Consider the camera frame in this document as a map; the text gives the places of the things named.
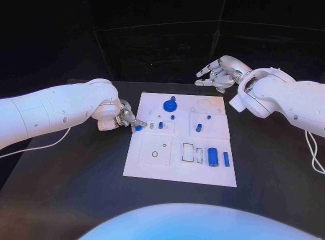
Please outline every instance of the robotic hand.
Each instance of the robotic hand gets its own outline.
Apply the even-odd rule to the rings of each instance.
[[[91,117],[100,131],[119,126],[146,126],[127,102],[117,98],[108,80],[61,85],[0,99],[0,149],[38,135],[68,129]]]
[[[198,86],[224,89],[238,84],[237,95],[228,102],[238,112],[244,109],[260,118],[280,112],[288,123],[325,137],[325,84],[294,79],[275,68],[251,70],[231,56],[222,56],[196,73],[209,72],[209,79],[196,80]]]

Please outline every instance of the table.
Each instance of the table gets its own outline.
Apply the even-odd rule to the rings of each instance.
[[[113,85],[133,112],[140,92],[221,95],[213,87],[186,84]],[[0,192],[0,239],[74,239],[136,208],[186,202],[255,213],[325,239],[325,176],[310,167],[303,131],[278,113],[265,119],[238,113],[226,104],[234,94],[231,87],[224,103],[237,188],[121,176],[130,128],[100,132],[88,119],[55,146],[22,154]],[[32,138],[28,147],[62,134]],[[325,162],[325,138],[316,140]]]

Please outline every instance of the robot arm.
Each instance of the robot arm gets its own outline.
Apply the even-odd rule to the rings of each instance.
[[[196,74],[209,75],[221,70],[222,76],[195,81],[195,85],[215,86],[222,93],[218,79],[226,77],[238,84],[237,95],[229,105],[238,112],[244,109],[260,118],[274,111],[280,112],[290,124],[310,133],[325,137],[325,84],[294,79],[274,68],[251,70],[245,64],[229,56],[222,56]]]
[[[81,124],[88,117],[97,120],[100,131],[146,125],[134,119],[129,104],[101,78],[0,99],[0,149]]]

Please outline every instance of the white board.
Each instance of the white board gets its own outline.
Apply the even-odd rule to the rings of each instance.
[[[162,105],[172,96],[176,110],[166,112]],[[131,134],[123,176],[235,187],[222,97],[143,92],[136,118],[147,126]],[[198,124],[202,125],[199,132],[195,131]],[[182,144],[188,146],[186,154],[193,152],[192,162],[190,158],[182,161]],[[208,148],[216,149],[216,167],[208,166]],[[228,153],[229,167],[224,165],[222,152]]]

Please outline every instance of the dark wall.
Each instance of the dark wall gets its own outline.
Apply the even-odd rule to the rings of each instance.
[[[87,1],[111,79],[192,83],[222,55],[295,80],[325,71],[325,1]]]
[[[91,21],[80,1],[0,1],[0,98],[107,78]],[[25,148],[28,140],[0,151]],[[0,159],[0,190],[19,154]]]

